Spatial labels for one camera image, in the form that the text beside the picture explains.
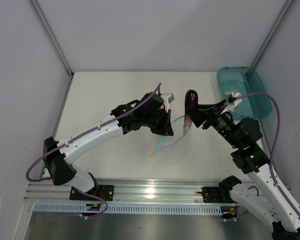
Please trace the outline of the clear zip top bag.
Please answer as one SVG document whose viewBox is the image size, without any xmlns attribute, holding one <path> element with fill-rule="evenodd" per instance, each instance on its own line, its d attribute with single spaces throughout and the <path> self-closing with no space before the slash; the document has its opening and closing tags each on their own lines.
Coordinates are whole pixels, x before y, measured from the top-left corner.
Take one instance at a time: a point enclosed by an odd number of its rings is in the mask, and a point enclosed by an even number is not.
<svg viewBox="0 0 300 240">
<path fill-rule="evenodd" d="M 184 127 L 183 127 L 183 122 L 184 122 L 185 115 L 181 115 L 179 117 L 174 118 L 171 121 L 171 126 L 174 131 L 173 136 L 162 136 L 154 150 L 152 151 L 150 157 L 152 159 L 155 158 L 156 155 L 163 153 L 164 151 L 172 149 L 175 145 L 180 143 L 184 137 L 186 136 L 184 134 Z"/>
</svg>

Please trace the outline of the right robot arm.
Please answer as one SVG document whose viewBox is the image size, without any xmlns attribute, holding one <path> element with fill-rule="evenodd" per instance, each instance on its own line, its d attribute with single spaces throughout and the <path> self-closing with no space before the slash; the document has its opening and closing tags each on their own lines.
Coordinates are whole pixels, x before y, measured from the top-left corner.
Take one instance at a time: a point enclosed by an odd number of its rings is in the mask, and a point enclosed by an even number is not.
<svg viewBox="0 0 300 240">
<path fill-rule="evenodd" d="M 271 231 L 274 240 L 300 240 L 300 205 L 277 177 L 271 160 L 258 145 L 262 138 L 259 122 L 244 118 L 235 123 L 226 112 L 226 101 L 198 104 L 198 99 L 184 103 L 185 119 L 196 127 L 214 128 L 235 150 L 231 153 L 234 164 L 247 175 L 265 196 L 250 195 L 235 176 L 222 180 L 218 196 L 224 202 L 241 204 Z"/>
</svg>

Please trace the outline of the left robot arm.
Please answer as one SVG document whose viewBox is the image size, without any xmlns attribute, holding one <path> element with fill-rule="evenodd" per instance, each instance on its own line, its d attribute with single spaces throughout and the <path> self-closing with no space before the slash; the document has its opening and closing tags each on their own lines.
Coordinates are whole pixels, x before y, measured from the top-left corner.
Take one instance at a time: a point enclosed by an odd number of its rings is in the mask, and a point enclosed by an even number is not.
<svg viewBox="0 0 300 240">
<path fill-rule="evenodd" d="M 98 196 L 99 185 L 90 172 L 75 165 L 75 161 L 94 147 L 119 138 L 142 127 L 160 136 L 173 136 L 170 103 L 172 93 L 147 93 L 141 100 L 133 100 L 113 109 L 97 124 L 76 135 L 55 140 L 49 137 L 43 142 L 45 167 L 55 186 L 69 184 L 80 190 L 87 200 Z"/>
</svg>

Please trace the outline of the purple eggplant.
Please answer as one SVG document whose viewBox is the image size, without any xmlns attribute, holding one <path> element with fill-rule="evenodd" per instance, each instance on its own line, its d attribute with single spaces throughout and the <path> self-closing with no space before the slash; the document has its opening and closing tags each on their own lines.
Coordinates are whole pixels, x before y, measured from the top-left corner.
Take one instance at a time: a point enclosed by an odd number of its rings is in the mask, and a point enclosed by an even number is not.
<svg viewBox="0 0 300 240">
<path fill-rule="evenodd" d="M 190 130 L 193 120 L 191 119 L 190 115 L 188 114 L 188 110 L 196 109 L 198 107 L 198 93 L 190 89 L 186 92 L 184 97 L 184 121 L 183 121 L 183 134 L 186 135 L 187 132 Z"/>
</svg>

